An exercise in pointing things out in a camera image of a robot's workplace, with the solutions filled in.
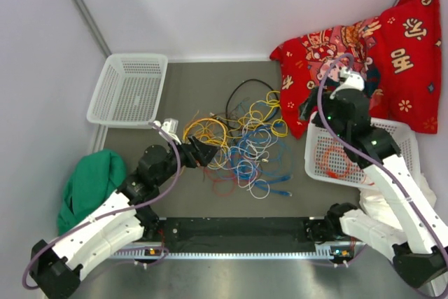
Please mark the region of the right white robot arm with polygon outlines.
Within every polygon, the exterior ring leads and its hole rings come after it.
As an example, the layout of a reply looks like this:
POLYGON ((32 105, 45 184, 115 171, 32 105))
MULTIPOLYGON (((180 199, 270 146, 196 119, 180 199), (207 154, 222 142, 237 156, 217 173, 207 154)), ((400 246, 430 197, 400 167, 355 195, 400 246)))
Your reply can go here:
POLYGON ((336 240, 354 237, 377 250, 412 288, 446 273, 447 224, 423 196, 391 134, 372 124, 364 93, 314 88, 299 111, 301 119, 326 129, 343 146, 349 159, 376 185, 401 226, 394 228, 343 203, 334 204, 325 215, 328 234, 336 240))

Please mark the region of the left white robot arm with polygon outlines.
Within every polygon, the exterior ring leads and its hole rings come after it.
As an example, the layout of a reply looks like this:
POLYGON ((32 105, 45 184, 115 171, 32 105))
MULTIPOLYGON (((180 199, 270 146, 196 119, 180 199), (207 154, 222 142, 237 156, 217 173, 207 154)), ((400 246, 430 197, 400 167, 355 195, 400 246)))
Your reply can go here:
POLYGON ((99 264, 129 243, 152 240, 158 216, 150 204, 160 187, 175 183, 184 167, 206 167, 219 148, 195 137, 169 148, 149 146, 117 190, 72 230, 51 243, 41 240, 31 250, 31 277, 47 298, 69 298, 99 264))

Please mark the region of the right white plastic basket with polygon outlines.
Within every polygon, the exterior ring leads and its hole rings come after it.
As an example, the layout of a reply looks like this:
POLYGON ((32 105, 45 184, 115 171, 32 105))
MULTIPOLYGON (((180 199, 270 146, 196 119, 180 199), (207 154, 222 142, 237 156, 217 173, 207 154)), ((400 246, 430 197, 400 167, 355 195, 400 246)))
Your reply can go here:
MULTIPOLYGON (((385 129, 400 148, 412 178, 417 182, 421 173, 419 149, 415 132, 404 123, 373 118, 372 124, 385 129)), ((304 169, 315 180, 354 188, 376 190, 374 182, 350 161, 343 146, 324 128, 310 123, 307 127, 304 169)))

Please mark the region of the white plastic basket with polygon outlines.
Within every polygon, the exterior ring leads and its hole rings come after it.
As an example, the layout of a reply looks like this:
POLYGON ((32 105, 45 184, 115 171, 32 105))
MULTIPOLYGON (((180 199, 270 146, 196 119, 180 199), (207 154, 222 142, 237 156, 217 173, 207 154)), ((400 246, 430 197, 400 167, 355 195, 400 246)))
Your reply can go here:
MULTIPOLYGON (((404 123, 373 118, 372 124, 385 129, 400 148, 412 178, 417 182, 421 173, 419 149, 415 132, 404 123)), ((374 182, 350 161, 343 146, 324 128, 310 123, 307 127, 304 169, 315 180, 354 188, 376 190, 374 182)))
POLYGON ((160 104, 168 58, 155 53, 108 56, 99 75, 87 120, 111 128, 148 129, 160 104))

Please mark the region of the left white plastic basket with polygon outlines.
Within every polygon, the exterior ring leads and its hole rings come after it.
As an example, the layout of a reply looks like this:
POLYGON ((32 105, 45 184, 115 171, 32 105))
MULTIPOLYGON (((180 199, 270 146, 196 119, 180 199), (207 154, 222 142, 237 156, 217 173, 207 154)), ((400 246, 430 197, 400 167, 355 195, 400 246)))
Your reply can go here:
POLYGON ((99 75, 87 120, 111 128, 148 129, 160 104, 168 58, 155 53, 108 56, 99 75))

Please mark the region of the red printed pillow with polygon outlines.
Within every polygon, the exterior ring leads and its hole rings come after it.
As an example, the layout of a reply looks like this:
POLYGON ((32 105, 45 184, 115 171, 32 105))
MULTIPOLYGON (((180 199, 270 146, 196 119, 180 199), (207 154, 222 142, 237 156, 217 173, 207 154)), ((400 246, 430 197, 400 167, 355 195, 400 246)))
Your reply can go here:
POLYGON ((440 0, 399 0, 377 17, 284 41, 271 53, 281 69, 280 105, 289 132, 299 139, 307 122, 299 105, 327 75, 336 86, 347 65, 332 61, 350 53, 365 79, 370 114, 397 120, 424 134, 438 131, 442 88, 440 0))

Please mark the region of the green cloth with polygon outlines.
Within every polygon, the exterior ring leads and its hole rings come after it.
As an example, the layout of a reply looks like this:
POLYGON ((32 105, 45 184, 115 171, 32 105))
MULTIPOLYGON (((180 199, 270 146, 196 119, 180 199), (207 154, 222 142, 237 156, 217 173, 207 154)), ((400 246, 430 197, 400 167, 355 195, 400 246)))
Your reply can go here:
POLYGON ((115 151, 104 149, 81 158, 62 191, 58 235, 97 209, 126 176, 126 164, 115 151))

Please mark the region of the white cloth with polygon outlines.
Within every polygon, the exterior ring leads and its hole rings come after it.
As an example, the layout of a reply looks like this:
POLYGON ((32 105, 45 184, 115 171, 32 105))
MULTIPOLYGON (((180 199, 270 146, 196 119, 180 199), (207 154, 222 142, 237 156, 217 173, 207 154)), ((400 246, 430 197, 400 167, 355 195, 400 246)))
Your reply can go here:
MULTIPOLYGON (((429 204, 434 207, 437 201, 437 197, 433 190, 429 187, 426 177, 420 173, 416 180, 416 184, 420 188, 421 192, 428 200, 429 204)), ((371 218, 381 221, 387 225, 390 225, 399 230, 402 229, 396 215, 393 210, 386 202, 384 196, 377 190, 360 190, 360 201, 361 209, 371 218)))

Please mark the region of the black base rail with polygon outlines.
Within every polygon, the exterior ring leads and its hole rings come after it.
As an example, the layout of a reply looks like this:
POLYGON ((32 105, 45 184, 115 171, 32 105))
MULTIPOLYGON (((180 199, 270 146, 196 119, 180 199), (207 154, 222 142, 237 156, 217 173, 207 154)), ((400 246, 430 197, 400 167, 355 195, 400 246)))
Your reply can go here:
POLYGON ((322 218, 165 218, 119 251, 139 261, 167 247, 175 259, 321 259, 342 264, 356 243, 333 233, 322 218))

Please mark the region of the grey corner post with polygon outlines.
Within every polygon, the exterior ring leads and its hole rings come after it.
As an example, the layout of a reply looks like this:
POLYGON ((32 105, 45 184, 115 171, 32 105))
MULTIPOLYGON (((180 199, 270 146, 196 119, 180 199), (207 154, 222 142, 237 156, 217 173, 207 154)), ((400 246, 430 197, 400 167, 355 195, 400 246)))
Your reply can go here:
POLYGON ((111 49, 109 48, 106 40, 104 39, 103 34, 101 33, 97 23, 95 22, 95 19, 93 18, 84 0, 72 0, 72 2, 76 10, 78 11, 78 14, 80 15, 82 21, 86 25, 87 30, 89 31, 100 53, 105 58, 109 57, 112 54, 111 49))

